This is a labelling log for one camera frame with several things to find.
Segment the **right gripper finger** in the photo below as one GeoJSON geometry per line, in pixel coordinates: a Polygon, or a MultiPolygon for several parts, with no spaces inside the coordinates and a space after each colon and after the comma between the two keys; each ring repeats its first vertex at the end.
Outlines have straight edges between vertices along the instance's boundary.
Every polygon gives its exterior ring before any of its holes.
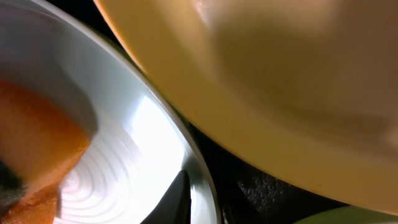
{"type": "Polygon", "coordinates": [[[191,204],[189,175],[181,170],[141,224],[190,224],[191,204]]]}

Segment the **light blue plate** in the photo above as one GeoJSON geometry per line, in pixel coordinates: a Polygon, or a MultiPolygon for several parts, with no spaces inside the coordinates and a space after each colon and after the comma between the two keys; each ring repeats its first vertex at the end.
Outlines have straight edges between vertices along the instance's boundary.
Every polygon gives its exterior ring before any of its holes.
{"type": "Polygon", "coordinates": [[[46,1],[1,1],[1,78],[41,93],[91,137],[61,186],[56,223],[140,223],[190,179],[190,222],[219,223],[190,132],[119,50],[46,1]]]}

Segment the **orange green sponge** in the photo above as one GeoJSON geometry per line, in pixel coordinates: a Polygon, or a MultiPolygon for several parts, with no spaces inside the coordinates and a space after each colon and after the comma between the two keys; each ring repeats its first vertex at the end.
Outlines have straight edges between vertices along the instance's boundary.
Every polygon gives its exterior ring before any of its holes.
{"type": "Polygon", "coordinates": [[[44,97],[1,82],[1,223],[53,223],[58,188],[90,140],[44,97]]]}

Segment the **yellow plate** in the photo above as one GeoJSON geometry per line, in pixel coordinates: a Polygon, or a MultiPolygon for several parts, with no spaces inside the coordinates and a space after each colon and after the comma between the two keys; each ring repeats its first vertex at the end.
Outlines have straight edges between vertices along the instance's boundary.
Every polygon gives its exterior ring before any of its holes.
{"type": "Polygon", "coordinates": [[[102,0],[156,89],[230,153],[397,213],[397,0],[102,0]]]}

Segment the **black round tray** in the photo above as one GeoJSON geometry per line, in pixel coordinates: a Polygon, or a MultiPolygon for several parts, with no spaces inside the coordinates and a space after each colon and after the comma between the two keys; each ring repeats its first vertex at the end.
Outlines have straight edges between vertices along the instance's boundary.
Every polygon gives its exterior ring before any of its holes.
{"type": "Polygon", "coordinates": [[[96,110],[92,145],[68,183],[97,199],[111,223],[142,221],[175,176],[190,178],[191,223],[295,223],[342,203],[288,184],[211,140],[153,86],[92,1],[55,1],[76,17],[62,65],[96,110]]]}

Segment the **light green plate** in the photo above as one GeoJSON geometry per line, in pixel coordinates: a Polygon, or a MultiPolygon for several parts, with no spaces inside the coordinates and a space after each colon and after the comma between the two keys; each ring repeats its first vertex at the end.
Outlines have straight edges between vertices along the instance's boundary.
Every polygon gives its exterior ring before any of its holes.
{"type": "Polygon", "coordinates": [[[312,215],[294,224],[397,224],[397,215],[347,206],[312,215]]]}

